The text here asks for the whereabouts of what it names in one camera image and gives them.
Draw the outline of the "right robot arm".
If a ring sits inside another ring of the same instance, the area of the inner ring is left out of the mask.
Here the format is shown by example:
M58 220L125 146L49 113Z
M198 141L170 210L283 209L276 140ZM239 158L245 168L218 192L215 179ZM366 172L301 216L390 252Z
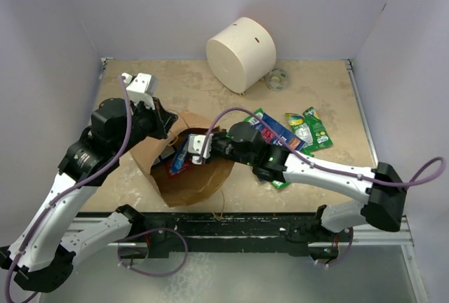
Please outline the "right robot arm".
M204 156L249 165L262 180L308 184L349 197L345 203L317 210L311 230L320 241L364 224L388 232L401 228L407 189L389 164L361 168L315 159L265 142L261 132L246 122L212 133Z

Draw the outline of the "dark blue snack bag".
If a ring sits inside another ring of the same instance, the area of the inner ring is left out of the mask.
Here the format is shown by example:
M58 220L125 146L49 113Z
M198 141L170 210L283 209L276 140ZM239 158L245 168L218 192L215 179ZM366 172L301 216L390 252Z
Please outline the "dark blue snack bag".
M270 115L265 114L262 109L258 109L255 112L255 115L256 117L249 116L246 119L246 122L256 130L260 131L264 140L269 144L283 145L277 136L275 136L266 125L258 121L257 118L262 119L292 149L299 151L305 147L304 141L273 119Z

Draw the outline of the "blue snack packet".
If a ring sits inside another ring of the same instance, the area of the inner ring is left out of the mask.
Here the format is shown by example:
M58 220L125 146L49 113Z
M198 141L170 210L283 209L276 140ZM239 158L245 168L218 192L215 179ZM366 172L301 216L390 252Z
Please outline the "blue snack packet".
M188 157L188 138L186 137L182 144L180 145L180 148L176 151L175 157L173 159L173 163L179 163L182 165Z

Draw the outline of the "red snack packet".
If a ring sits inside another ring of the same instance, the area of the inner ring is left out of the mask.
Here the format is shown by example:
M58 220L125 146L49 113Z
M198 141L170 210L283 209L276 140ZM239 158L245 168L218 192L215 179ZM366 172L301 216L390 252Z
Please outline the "red snack packet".
M192 166L191 161L185 161L182 165L179 163L173 163L168 168L168 177L173 178L179 176Z

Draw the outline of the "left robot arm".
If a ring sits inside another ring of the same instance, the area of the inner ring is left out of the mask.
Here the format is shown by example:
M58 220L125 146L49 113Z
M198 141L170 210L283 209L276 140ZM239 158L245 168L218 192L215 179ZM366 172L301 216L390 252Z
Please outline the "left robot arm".
M122 154L148 137L164 140L177 121L158 98L143 102L110 98L91 114L91 124L72 144L58 166L51 190L21 237L1 248L1 268L23 290L52 292L81 261L107 244L126 238L137 241L145 217L130 205L119 206L89 229L66 232L84 203L119 167Z

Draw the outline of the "large green chips bag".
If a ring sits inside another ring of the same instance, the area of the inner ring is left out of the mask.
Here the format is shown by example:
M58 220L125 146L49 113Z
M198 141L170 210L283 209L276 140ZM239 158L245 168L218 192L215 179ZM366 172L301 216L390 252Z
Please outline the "large green chips bag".
M246 122L250 123L253 128L259 130L262 133L263 138L269 144L280 145L284 147L281 140L283 140L289 147L292 147L297 153L308 160L313 159L314 155L312 153L311 147L309 147L309 142L304 141L304 139L297 135L294 126L288 130L286 127L282 126L278 121L273 119L270 115L266 114L262 108L255 111L255 116L248 117ZM276 178L272 181L272 184L277 188L281 189L288 186L291 183L297 184L308 184L316 186L316 176L315 172L318 170L310 169L310 166L302 159L298 158L298 155L293 154L291 150L287 149L288 158L286 160L287 171L282 174L286 179L281 181Z

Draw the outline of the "brown paper bag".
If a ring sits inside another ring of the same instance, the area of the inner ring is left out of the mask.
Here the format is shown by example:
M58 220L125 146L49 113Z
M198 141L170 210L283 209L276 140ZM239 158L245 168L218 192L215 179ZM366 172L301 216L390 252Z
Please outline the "brown paper bag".
M190 111L180 112L168 138L156 140L147 137L130 151L137 167L170 208L190 206L209 199L231 174L234 163L225 159L215 159L202 166L192 164L185 172L173 178L168 177L168 168L173 158L153 166L166 146L173 146L177 151L189 134L204 135L211 123L211 120Z

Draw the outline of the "small yellow green snack packet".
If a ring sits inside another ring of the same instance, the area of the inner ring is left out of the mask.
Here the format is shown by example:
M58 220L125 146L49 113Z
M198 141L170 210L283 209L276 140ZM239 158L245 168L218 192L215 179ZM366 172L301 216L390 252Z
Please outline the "small yellow green snack packet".
M309 126L305 122L305 118L302 115L294 113L285 113L285 116L292 131L297 137L305 142L305 146L308 147L313 145L313 136Z

